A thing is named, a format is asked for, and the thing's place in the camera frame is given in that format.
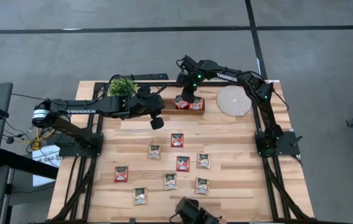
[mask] snack packet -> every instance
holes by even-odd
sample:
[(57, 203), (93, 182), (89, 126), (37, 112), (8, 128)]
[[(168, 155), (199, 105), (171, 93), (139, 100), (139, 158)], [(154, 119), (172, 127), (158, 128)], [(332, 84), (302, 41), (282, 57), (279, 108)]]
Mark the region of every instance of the snack packet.
[(195, 97), (194, 102), (190, 104), (190, 110), (202, 110), (202, 106), (204, 105), (204, 99), (201, 97)]
[(195, 193), (208, 195), (209, 194), (208, 185), (209, 185), (209, 180), (196, 178), (195, 179)]
[(161, 146), (149, 145), (149, 151), (147, 154), (148, 159), (160, 159), (161, 158)]
[(176, 170), (190, 172), (190, 157), (178, 156), (176, 159)]
[(114, 182), (128, 181), (128, 167), (115, 167)]
[(171, 134), (171, 147), (183, 147), (183, 141), (183, 134)]
[(140, 188), (133, 190), (133, 205), (147, 205), (147, 189)]
[(181, 110), (188, 109), (189, 105), (190, 105), (189, 102), (184, 101), (182, 99), (182, 95), (178, 95), (178, 96), (175, 97), (174, 104), (176, 105), (176, 107), (178, 107)]
[(164, 174), (164, 190), (177, 190), (176, 174)]
[(210, 163), (210, 154), (200, 154), (197, 155), (197, 168), (209, 169)]

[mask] gray floor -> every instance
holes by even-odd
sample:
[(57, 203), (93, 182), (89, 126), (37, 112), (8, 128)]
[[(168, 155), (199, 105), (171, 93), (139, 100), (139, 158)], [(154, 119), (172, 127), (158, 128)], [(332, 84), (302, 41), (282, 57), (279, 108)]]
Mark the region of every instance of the gray floor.
[[(353, 25), (353, 1), (253, 0), (257, 26)], [(247, 26), (244, 1), (0, 0), (0, 29)], [(269, 79), (280, 79), (317, 218), (353, 222), (353, 30), (260, 31)], [(0, 82), (15, 93), (75, 97), (80, 80), (166, 72), (188, 54), (258, 70), (250, 31), (0, 34)], [(36, 100), (12, 97), (10, 122), (31, 126)], [(3, 147), (19, 154), (25, 145)], [(41, 222), (50, 197), (14, 207), (12, 223)]]

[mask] green plant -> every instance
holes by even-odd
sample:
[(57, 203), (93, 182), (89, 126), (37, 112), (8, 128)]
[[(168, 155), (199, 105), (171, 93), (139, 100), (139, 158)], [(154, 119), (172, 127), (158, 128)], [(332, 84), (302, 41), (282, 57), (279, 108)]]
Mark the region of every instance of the green plant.
[(131, 90), (131, 87), (136, 91), (138, 84), (134, 84), (132, 80), (125, 80), (123, 78), (119, 78), (111, 81), (110, 87), (108, 89), (108, 93), (111, 96), (131, 95), (133, 93)]

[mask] wooden tabletop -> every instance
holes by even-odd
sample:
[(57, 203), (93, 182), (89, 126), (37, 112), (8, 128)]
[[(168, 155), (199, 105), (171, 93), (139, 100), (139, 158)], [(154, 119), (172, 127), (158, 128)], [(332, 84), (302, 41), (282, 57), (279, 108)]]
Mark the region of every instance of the wooden tabletop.
[[(77, 100), (90, 100), (94, 84), (94, 81), (80, 82)], [(151, 129), (149, 116), (124, 121), (105, 118), (105, 143), (96, 165), (88, 221), (128, 222), (129, 218), (136, 218), (138, 222), (168, 222), (183, 196), (198, 199), (200, 206), (229, 222), (272, 220), (262, 161), (253, 135), (256, 130), (253, 111), (240, 117), (223, 114), (216, 102), (222, 88), (199, 87), (195, 95), (205, 98), (205, 114), (163, 114), (165, 125), (155, 131)], [(278, 81), (275, 81), (275, 90), (283, 96)], [(172, 98), (181, 91), (181, 88), (168, 87), (161, 96)], [(289, 130), (291, 124), (283, 102), (273, 95), (271, 104), (277, 123)], [(86, 127), (87, 120), (87, 115), (72, 116), (72, 122), (81, 128)], [(170, 147), (171, 133), (184, 134), (184, 147)], [(147, 159), (151, 142), (162, 146), (160, 161)], [(199, 152), (211, 155), (210, 170), (196, 168)], [(190, 157), (190, 172), (176, 172), (177, 156)], [(58, 214), (64, 205), (72, 162), (72, 157), (61, 162), (48, 218)], [(72, 191), (78, 163), (79, 159), (73, 173)], [(304, 213), (313, 216), (301, 165), (291, 156), (280, 156), (280, 164), (287, 192)], [(129, 167), (127, 183), (114, 183), (116, 166)], [(179, 190), (163, 190), (163, 175), (169, 173), (177, 174)], [(196, 177), (210, 180), (208, 196), (194, 193)], [(132, 192), (138, 187), (147, 188), (148, 205), (133, 206)], [(277, 190), (275, 195), (282, 217)], [(79, 200), (77, 218), (82, 216), (84, 196)]]

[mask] robotic arm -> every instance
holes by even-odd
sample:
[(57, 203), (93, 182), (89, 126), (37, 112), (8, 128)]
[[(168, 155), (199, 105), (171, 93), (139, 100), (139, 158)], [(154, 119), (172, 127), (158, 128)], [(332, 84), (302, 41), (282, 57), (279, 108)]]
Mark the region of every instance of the robotic arm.
[(182, 70), (177, 78), (178, 84), (184, 87), (182, 98), (190, 103), (194, 101), (194, 91), (205, 79), (221, 78), (241, 85), (247, 96), (259, 107), (265, 124), (263, 142), (267, 154), (272, 156), (271, 154), (274, 152), (272, 149), (280, 144), (284, 136), (280, 126), (276, 124), (270, 104), (271, 94), (274, 91), (272, 83), (266, 83), (255, 72), (242, 72), (221, 67), (211, 60), (201, 60), (197, 63), (187, 55), (182, 60), (178, 60), (177, 65)]
[(150, 87), (142, 86), (133, 96), (105, 96), (106, 89), (97, 100), (45, 100), (34, 108), (32, 124), (37, 128), (54, 128), (66, 136), (62, 142), (52, 142), (60, 148), (60, 156), (97, 156), (101, 153), (103, 134), (93, 133), (91, 128), (79, 128), (61, 118), (65, 114), (102, 114), (106, 118), (130, 119), (150, 115), (153, 129), (164, 126), (158, 117), (165, 107), (159, 95), (166, 86), (156, 93)]

